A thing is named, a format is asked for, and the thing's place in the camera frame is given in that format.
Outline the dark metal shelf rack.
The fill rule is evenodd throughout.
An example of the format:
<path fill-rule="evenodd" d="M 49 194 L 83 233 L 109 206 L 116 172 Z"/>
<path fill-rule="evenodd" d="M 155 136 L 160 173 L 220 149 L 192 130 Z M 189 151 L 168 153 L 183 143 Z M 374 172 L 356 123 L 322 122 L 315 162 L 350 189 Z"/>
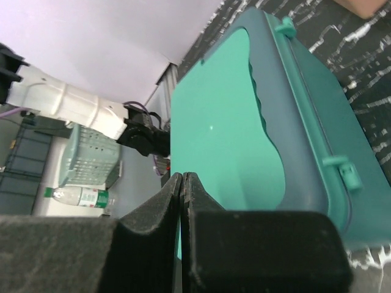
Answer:
<path fill-rule="evenodd" d="M 31 215 L 55 136 L 65 123 L 49 118 L 1 120 L 1 215 Z"/>

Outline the peach plastic file organizer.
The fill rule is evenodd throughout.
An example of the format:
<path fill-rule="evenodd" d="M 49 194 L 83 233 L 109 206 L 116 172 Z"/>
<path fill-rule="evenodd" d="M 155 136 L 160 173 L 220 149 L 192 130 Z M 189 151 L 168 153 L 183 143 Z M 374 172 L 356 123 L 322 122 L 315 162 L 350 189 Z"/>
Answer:
<path fill-rule="evenodd" d="M 366 20 L 373 17 L 386 4 L 387 0 L 334 0 L 334 2 Z"/>

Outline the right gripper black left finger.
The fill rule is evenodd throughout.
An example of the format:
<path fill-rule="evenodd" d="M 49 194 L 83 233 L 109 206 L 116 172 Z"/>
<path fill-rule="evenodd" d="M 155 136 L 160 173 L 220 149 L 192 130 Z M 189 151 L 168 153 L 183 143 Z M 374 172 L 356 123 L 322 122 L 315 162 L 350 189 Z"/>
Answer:
<path fill-rule="evenodd" d="M 182 176 L 110 217 L 1 217 L 2 292 L 172 292 Z"/>

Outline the clear water bottle green label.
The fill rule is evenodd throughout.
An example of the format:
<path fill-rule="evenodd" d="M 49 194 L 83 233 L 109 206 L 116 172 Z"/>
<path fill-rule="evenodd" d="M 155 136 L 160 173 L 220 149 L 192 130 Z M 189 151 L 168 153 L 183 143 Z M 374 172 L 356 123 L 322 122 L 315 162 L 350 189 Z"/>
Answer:
<path fill-rule="evenodd" d="M 101 209 L 113 207 L 117 200 L 115 195 L 110 194 L 107 190 L 80 186 L 47 187 L 44 197 L 53 198 L 62 204 L 71 206 Z"/>

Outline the green laundry basket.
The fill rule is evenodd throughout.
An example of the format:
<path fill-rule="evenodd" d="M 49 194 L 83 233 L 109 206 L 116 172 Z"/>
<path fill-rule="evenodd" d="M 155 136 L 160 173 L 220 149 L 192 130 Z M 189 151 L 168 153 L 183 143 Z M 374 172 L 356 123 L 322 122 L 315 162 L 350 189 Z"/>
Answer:
<path fill-rule="evenodd" d="M 115 140 L 75 125 L 62 155 L 58 185 L 104 184 L 120 160 L 120 150 Z"/>

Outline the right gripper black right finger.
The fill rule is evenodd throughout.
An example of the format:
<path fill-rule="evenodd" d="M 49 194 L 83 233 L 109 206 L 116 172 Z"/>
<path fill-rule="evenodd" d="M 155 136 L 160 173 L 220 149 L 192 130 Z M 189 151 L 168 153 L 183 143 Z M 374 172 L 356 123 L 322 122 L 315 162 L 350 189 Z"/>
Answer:
<path fill-rule="evenodd" d="M 195 173 L 182 185 L 184 292 L 348 292 L 334 224 L 307 211 L 228 211 Z"/>

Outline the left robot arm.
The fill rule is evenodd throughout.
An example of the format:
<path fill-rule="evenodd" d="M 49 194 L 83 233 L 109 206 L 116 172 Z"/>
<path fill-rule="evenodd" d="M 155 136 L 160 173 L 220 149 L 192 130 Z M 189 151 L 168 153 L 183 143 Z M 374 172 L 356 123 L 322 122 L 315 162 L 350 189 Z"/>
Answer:
<path fill-rule="evenodd" d="M 143 156 L 168 157 L 170 133 L 142 104 L 118 103 L 67 84 L 1 45 L 1 104 L 93 129 Z"/>

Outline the teal medicine kit box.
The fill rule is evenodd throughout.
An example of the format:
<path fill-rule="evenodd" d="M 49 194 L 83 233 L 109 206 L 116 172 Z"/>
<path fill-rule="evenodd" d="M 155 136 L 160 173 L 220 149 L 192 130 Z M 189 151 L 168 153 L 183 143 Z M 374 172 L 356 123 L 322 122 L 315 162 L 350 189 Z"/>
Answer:
<path fill-rule="evenodd" d="M 226 209 L 319 212 L 349 250 L 390 242 L 390 184 L 288 17 L 247 9 L 180 80 L 170 162 Z"/>

